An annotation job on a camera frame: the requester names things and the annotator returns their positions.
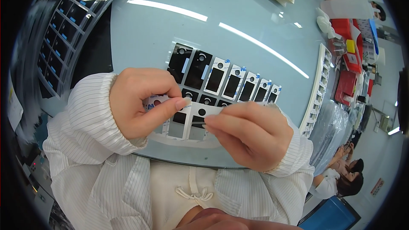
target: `plastic sheet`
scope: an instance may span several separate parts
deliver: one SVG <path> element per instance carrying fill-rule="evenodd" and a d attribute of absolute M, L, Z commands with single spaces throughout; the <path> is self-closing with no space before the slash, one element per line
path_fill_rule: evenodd
<path fill-rule="evenodd" d="M 310 165 L 315 167 L 314 176 L 321 174 L 341 145 L 345 134 L 348 114 L 333 101 L 321 107 L 310 140 L 314 144 Z"/>

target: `person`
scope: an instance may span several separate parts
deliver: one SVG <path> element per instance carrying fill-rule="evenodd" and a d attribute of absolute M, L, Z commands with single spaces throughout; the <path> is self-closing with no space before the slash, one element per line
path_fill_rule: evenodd
<path fill-rule="evenodd" d="M 313 179 L 310 193 L 319 199 L 329 199 L 356 195 L 364 184 L 362 175 L 363 162 L 360 160 L 350 162 L 353 153 L 353 143 L 340 146 L 330 161 L 328 168 Z M 348 154 L 347 160 L 342 157 Z"/>
<path fill-rule="evenodd" d="M 151 94 L 171 99 L 146 112 Z M 293 229 L 313 181 L 312 142 L 275 104 L 232 104 L 205 128 L 248 170 L 151 161 L 134 152 L 187 103 L 168 71 L 80 80 L 47 124 L 52 191 L 75 229 Z"/>
<path fill-rule="evenodd" d="M 360 172 L 364 169 L 364 161 L 362 159 L 352 160 L 352 154 L 354 153 L 354 143 L 347 141 L 343 146 L 340 146 L 335 153 L 334 157 L 328 164 L 328 167 L 334 169 L 339 174 L 346 175 L 348 172 Z"/>
<path fill-rule="evenodd" d="M 377 4 L 375 1 L 371 1 L 371 6 L 372 8 L 378 9 L 378 11 L 373 13 L 376 18 L 380 19 L 381 21 L 386 20 L 385 10 L 379 4 Z"/>

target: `blue tape strip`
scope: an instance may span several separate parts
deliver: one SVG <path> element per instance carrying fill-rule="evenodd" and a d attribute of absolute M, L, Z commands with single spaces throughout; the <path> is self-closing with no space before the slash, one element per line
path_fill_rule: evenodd
<path fill-rule="evenodd" d="M 186 67 L 187 64 L 189 63 L 189 58 L 186 58 L 186 60 L 184 60 L 184 65 L 183 68 L 181 69 L 181 72 L 184 74 L 186 72 Z"/>
<path fill-rule="evenodd" d="M 207 69 L 209 68 L 209 66 L 208 65 L 206 65 L 205 67 L 204 67 L 204 70 L 203 70 L 203 74 L 202 74 L 202 78 L 201 79 L 205 79 L 205 75 L 206 75 L 206 73 L 207 73 Z"/>

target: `fingernail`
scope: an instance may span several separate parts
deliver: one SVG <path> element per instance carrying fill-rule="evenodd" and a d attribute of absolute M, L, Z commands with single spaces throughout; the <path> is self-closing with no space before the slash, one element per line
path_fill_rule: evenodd
<path fill-rule="evenodd" d="M 191 99 L 188 98 L 188 97 L 185 97 L 185 98 L 182 98 L 182 99 L 178 100 L 178 101 L 175 103 L 176 109 L 177 109 L 178 111 L 181 110 L 181 109 L 183 109 L 190 101 L 191 101 Z"/>

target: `person's left hand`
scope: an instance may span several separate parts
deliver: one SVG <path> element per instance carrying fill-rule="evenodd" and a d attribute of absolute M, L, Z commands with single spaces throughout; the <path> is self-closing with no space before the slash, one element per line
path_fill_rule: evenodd
<path fill-rule="evenodd" d="M 255 102 L 229 105 L 204 122 L 236 163 L 260 172 L 278 166 L 294 134 L 279 109 Z"/>
<path fill-rule="evenodd" d="M 171 99 L 145 111 L 142 100 L 166 93 Z M 115 123 L 125 138 L 149 135 L 187 104 L 173 76 L 162 69 L 127 68 L 110 90 L 109 102 Z"/>

